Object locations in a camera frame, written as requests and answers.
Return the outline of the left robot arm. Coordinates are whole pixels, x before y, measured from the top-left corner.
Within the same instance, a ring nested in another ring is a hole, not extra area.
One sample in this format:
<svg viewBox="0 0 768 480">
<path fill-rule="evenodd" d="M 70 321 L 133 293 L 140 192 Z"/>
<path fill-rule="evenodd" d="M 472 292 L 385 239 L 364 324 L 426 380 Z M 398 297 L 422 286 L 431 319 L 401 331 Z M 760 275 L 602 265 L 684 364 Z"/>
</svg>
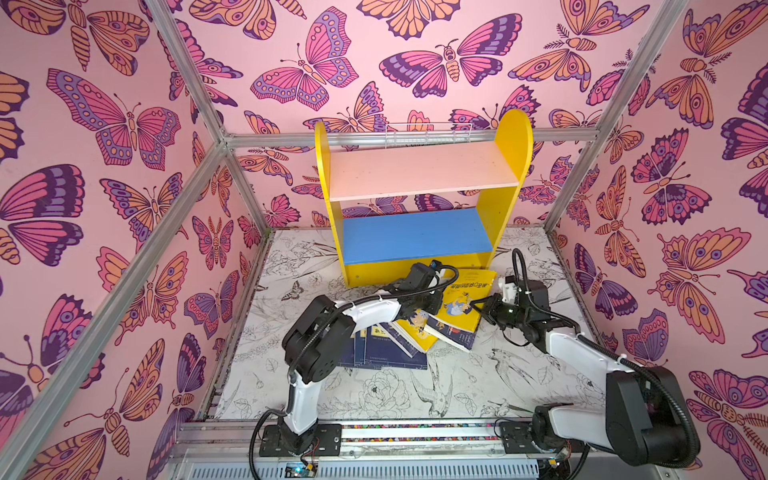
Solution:
<svg viewBox="0 0 768 480">
<path fill-rule="evenodd" d="M 277 417 L 280 441 L 289 454 L 303 454 L 316 441 L 322 382 L 339 365 L 354 334 L 417 312 L 436 314 L 445 290 L 458 279 L 456 267 L 433 260 L 413 264 L 406 277 L 372 295 L 346 301 L 319 295 L 308 304 L 282 340 L 287 403 L 262 415 Z"/>
</svg>

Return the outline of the navy book right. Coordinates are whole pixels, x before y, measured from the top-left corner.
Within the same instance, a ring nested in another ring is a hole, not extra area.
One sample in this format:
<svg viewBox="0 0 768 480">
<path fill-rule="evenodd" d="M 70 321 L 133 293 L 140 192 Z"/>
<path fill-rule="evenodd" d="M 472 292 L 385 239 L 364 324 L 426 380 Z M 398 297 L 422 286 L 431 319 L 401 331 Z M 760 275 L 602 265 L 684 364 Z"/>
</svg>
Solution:
<svg viewBox="0 0 768 480">
<path fill-rule="evenodd" d="M 393 340 L 381 327 L 369 327 L 364 334 L 362 359 L 365 366 L 375 368 L 401 368 L 409 370 L 426 370 L 427 356 L 416 351 L 407 353 L 401 345 Z"/>
</svg>

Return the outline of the yellow pink blue bookshelf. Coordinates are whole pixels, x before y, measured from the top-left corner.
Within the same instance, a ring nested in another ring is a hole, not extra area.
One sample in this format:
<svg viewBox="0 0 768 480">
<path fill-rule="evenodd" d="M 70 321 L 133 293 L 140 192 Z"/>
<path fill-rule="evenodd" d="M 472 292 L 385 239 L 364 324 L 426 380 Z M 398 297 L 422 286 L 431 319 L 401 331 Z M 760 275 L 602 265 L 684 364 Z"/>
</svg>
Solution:
<svg viewBox="0 0 768 480">
<path fill-rule="evenodd" d="M 393 147 L 334 153 L 314 129 L 320 186 L 338 261 L 350 287 L 385 284 L 438 260 L 487 269 L 533 159 L 530 119 L 508 112 L 490 141 L 436 143 L 418 135 Z M 470 208 L 347 218 L 344 203 L 477 191 Z"/>
</svg>

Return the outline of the yellow cartoon girl book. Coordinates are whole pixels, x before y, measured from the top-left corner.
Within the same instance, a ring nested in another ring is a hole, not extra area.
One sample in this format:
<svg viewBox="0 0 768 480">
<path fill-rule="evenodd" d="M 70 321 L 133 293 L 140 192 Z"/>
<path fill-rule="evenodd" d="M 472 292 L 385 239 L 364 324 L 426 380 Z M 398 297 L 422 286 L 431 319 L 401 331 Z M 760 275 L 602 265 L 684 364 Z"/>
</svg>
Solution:
<svg viewBox="0 0 768 480">
<path fill-rule="evenodd" d="M 486 269 L 460 269 L 457 280 L 446 288 L 437 318 L 451 327 L 475 333 L 480 314 L 471 302 L 491 293 L 497 273 Z"/>
</svg>

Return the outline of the navy book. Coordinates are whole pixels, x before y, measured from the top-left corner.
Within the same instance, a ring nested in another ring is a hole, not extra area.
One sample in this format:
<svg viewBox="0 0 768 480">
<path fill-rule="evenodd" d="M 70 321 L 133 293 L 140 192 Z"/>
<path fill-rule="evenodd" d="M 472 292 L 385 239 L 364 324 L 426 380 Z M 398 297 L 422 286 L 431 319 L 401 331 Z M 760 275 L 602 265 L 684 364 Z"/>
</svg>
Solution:
<svg viewBox="0 0 768 480">
<path fill-rule="evenodd" d="M 342 356 L 339 360 L 339 366 L 343 368 L 354 368 L 355 367 L 355 337 L 350 337 L 343 349 L 342 349 Z"/>
<path fill-rule="evenodd" d="M 369 369 L 370 364 L 366 360 L 366 331 L 360 330 L 353 337 L 353 358 L 354 366 L 360 369 Z"/>
<path fill-rule="evenodd" d="M 401 345 L 393 340 L 381 327 L 369 327 L 364 334 L 362 359 L 365 366 L 375 368 L 401 368 L 409 370 L 426 370 L 427 356 L 416 351 L 407 353 Z"/>
</svg>

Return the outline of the navy book middle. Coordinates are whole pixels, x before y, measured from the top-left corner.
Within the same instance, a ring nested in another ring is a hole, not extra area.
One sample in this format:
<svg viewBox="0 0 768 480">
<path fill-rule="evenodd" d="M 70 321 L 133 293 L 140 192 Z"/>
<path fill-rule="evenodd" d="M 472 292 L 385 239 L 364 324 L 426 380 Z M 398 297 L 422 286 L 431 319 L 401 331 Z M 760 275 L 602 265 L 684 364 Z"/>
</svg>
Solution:
<svg viewBox="0 0 768 480">
<path fill-rule="evenodd" d="M 354 366 L 360 369 L 369 369 L 370 364 L 366 360 L 366 331 L 360 330 L 353 337 L 353 358 Z"/>
</svg>

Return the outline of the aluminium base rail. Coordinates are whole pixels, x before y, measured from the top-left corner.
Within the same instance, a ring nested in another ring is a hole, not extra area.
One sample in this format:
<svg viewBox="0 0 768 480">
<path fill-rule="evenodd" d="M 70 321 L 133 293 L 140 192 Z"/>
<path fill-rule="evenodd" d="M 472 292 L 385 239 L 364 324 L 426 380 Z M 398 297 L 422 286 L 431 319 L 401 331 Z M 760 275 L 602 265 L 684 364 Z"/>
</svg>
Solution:
<svg viewBox="0 0 768 480">
<path fill-rule="evenodd" d="M 318 465 L 313 479 L 675 479 L 673 470 L 632 467 L 598 449 L 581 454 L 507 454 L 494 419 L 331 421 L 341 424 L 338 457 L 260 457 L 254 423 L 187 423 L 168 479 L 285 479 L 289 462 Z"/>
</svg>

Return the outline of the aluminium frame bars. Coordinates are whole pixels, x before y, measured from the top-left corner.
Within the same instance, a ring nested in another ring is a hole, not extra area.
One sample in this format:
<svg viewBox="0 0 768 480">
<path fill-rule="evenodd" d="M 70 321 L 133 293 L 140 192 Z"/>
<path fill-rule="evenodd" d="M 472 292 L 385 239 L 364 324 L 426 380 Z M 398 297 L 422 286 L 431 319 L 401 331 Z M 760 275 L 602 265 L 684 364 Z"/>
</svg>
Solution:
<svg viewBox="0 0 768 480">
<path fill-rule="evenodd" d="M 194 325 L 184 303 L 236 273 L 248 295 L 264 232 L 327 217 L 315 155 L 270 147 L 230 164 L 235 134 L 294 134 L 351 115 L 365 87 L 388 127 L 442 125 L 450 109 L 515 89 L 505 73 L 416 99 L 379 62 L 460 43 L 506 14 L 522 18 L 504 69 L 563 19 L 556 1 L 5 1 L 1 5 L 1 475 L 145 479 L 171 413 L 177 355 L 194 336 L 207 371 L 232 330 Z M 263 72 L 324 62 L 309 31 L 346 20 L 356 78 L 327 85 L 316 111 L 257 97 Z"/>
</svg>

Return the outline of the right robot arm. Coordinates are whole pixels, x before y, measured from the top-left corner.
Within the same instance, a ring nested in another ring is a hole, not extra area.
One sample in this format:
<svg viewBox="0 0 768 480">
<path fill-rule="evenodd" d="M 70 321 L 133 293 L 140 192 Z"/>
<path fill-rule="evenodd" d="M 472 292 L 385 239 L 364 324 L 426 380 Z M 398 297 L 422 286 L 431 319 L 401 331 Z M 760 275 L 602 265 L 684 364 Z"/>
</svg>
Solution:
<svg viewBox="0 0 768 480">
<path fill-rule="evenodd" d="M 534 445 L 559 450 L 577 441 L 631 466 L 691 466 L 701 444 L 675 375 L 599 345 L 575 320 L 546 308 L 546 299 L 521 278 L 507 276 L 499 292 L 470 303 L 483 320 L 502 331 L 521 332 L 525 345 L 575 368 L 604 395 L 600 410 L 565 403 L 538 406 L 530 425 Z"/>
</svg>

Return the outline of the navy book left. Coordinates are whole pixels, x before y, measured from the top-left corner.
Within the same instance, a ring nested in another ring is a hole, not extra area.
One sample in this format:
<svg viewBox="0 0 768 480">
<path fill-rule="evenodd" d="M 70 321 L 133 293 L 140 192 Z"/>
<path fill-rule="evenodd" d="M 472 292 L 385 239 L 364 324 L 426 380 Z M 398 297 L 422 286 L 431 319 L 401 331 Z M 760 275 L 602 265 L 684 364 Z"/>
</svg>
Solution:
<svg viewBox="0 0 768 480">
<path fill-rule="evenodd" d="M 354 368 L 355 367 L 355 337 L 350 337 L 343 349 L 342 349 L 342 356 L 339 360 L 339 366 L 343 368 Z"/>
</svg>

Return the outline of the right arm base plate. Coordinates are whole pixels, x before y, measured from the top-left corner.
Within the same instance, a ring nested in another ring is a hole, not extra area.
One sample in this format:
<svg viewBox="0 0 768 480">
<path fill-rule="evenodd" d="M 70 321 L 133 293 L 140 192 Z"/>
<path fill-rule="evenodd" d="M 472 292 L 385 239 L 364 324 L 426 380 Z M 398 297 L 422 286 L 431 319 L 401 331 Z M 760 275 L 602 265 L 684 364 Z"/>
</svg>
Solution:
<svg viewBox="0 0 768 480">
<path fill-rule="evenodd" d="M 567 440 L 548 432 L 545 427 L 534 425 L 530 420 L 500 418 L 493 426 L 494 434 L 501 440 L 507 454 L 525 453 L 542 455 L 581 454 L 584 444 Z"/>
</svg>

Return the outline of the yellow cartoon boy book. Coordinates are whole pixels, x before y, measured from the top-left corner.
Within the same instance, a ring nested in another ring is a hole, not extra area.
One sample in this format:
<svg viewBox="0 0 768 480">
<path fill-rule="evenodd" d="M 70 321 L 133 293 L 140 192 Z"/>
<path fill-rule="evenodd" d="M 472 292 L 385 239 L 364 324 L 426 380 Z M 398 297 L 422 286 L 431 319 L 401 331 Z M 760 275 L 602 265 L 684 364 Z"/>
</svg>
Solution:
<svg viewBox="0 0 768 480">
<path fill-rule="evenodd" d="M 421 353 L 427 353 L 438 339 L 426 332 L 422 326 L 418 326 L 410 320 L 399 319 L 391 323 L 391 326 L 404 337 L 405 341 Z"/>
</svg>

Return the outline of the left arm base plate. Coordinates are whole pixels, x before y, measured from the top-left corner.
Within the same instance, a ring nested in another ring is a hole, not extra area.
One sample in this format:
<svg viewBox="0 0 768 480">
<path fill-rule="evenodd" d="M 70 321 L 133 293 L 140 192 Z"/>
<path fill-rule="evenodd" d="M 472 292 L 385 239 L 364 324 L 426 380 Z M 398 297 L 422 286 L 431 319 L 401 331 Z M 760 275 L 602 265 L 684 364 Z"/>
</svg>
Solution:
<svg viewBox="0 0 768 480">
<path fill-rule="evenodd" d="M 342 425 L 320 424 L 299 435 L 283 424 L 264 429 L 258 453 L 260 457 L 288 457 L 310 454 L 338 457 L 341 453 Z"/>
</svg>

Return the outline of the dark blue portrait book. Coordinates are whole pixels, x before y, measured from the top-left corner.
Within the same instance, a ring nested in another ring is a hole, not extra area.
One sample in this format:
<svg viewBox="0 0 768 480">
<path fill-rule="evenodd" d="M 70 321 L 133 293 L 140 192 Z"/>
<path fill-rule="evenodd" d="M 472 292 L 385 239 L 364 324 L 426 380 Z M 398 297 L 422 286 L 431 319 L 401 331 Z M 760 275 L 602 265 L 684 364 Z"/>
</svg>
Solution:
<svg viewBox="0 0 768 480">
<path fill-rule="evenodd" d="M 427 320 L 423 330 L 426 333 L 450 344 L 459 350 L 469 352 L 474 347 L 476 339 L 476 334 L 474 332 L 468 332 L 455 328 L 447 323 L 440 321 L 437 317 L 431 314 L 427 315 Z"/>
</svg>

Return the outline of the small green circuit board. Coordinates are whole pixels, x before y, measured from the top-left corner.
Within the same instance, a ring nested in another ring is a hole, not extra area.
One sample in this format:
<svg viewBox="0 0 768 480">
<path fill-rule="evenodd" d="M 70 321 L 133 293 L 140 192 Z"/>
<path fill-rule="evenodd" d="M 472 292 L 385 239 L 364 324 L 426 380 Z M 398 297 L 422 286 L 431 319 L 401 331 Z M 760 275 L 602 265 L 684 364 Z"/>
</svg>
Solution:
<svg viewBox="0 0 768 480">
<path fill-rule="evenodd" d="M 284 468 L 285 479 L 313 479 L 316 477 L 318 465 L 315 463 L 289 462 Z"/>
</svg>

